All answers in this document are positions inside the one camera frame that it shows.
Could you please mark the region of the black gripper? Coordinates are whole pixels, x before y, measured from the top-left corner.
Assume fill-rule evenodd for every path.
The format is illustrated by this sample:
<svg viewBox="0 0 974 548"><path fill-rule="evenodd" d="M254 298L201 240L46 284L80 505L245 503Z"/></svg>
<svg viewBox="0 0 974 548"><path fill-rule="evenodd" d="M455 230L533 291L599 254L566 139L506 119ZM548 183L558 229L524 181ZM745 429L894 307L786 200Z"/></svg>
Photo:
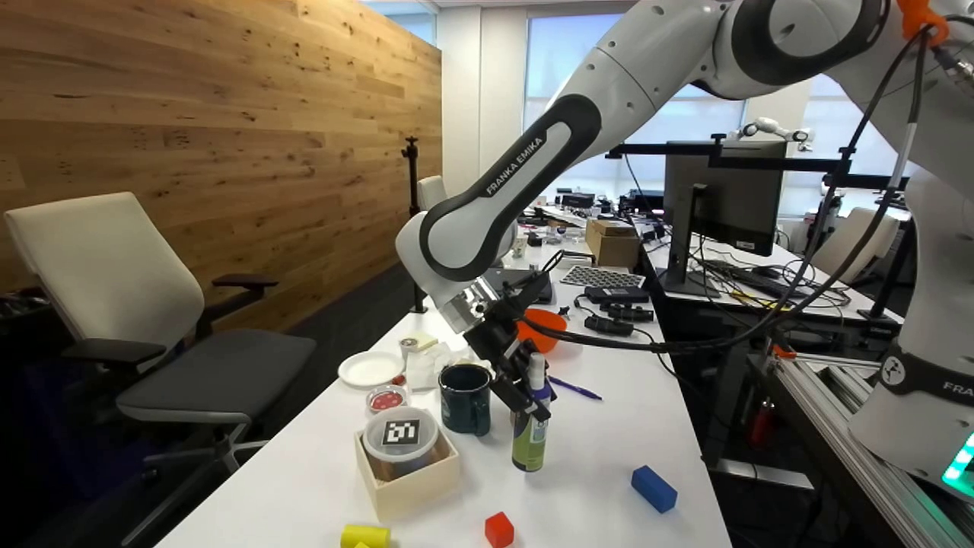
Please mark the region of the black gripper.
<svg viewBox="0 0 974 548"><path fill-rule="evenodd" d="M548 363L518 340L524 309L545 291L541 273L522 279L474 279L474 328L468 347L493 364L490 389L512 408L530 412L540 422L550 417Z"/></svg>

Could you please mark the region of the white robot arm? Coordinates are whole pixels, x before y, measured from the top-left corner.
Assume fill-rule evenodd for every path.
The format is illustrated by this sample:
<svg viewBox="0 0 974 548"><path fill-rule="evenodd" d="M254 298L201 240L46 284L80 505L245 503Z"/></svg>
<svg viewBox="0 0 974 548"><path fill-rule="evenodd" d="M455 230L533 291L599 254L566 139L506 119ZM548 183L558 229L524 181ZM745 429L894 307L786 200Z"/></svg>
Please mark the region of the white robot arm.
<svg viewBox="0 0 974 548"><path fill-rule="evenodd" d="M562 171L621 147L695 87L750 101L826 75L898 148L916 284L850 434L882 462L972 494L974 94L972 0L637 0L481 181L415 213L397 254L455 333L502 363L512 333L474 279Z"/></svg>

